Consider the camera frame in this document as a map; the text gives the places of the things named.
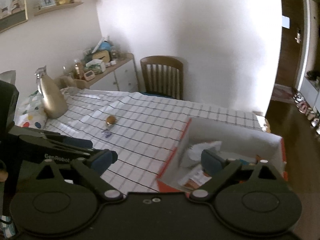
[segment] tissue box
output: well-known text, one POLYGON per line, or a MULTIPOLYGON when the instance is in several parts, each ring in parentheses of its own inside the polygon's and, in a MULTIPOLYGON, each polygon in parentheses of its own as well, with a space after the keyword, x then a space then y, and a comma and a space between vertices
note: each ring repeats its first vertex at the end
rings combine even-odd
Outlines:
POLYGON ((274 165, 286 179, 286 156, 282 137, 215 120, 193 117, 184 127, 178 146, 171 152, 157 176, 160 192, 186 191, 179 181, 191 168, 181 167, 182 157, 190 144, 222 141, 221 152, 248 158, 259 155, 274 165))
POLYGON ((85 64, 84 71, 88 72, 92 70, 94 74, 101 74, 105 72, 106 70, 106 65, 103 60, 101 59, 94 59, 87 64, 85 64))

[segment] polka dot pillow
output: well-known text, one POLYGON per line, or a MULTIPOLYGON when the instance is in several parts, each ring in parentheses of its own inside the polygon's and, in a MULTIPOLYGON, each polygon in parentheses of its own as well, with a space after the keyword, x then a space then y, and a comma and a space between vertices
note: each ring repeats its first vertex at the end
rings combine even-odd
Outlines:
POLYGON ((43 129, 47 122, 47 115, 41 103, 38 91, 30 95, 18 108, 15 123, 21 127, 43 129))

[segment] clock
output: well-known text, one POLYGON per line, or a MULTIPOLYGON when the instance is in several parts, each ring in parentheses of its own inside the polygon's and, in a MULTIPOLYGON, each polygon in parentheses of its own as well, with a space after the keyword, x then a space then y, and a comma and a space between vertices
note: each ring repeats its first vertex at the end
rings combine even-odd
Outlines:
POLYGON ((92 80, 96 77, 96 75, 94 74, 94 72, 92 70, 84 73, 84 79, 89 81, 89 80, 92 80))

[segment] rug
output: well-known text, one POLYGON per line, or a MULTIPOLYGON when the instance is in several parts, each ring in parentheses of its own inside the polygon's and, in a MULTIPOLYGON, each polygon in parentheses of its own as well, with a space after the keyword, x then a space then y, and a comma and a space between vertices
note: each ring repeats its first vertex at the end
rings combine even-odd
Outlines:
POLYGON ((275 84, 273 88, 271 100, 294 104, 295 103, 293 100, 294 94, 295 93, 292 88, 275 84))

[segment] framed picture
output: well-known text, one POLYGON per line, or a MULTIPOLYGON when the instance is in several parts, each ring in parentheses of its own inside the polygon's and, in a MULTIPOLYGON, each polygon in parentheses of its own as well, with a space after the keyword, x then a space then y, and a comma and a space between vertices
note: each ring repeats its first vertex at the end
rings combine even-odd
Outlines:
POLYGON ((55 6, 55 5, 56 5, 56 3, 54 0, 41 0, 40 1, 41 8, 51 7, 51 6, 55 6))
POLYGON ((0 33, 26 21, 26 0, 0 0, 0 33))

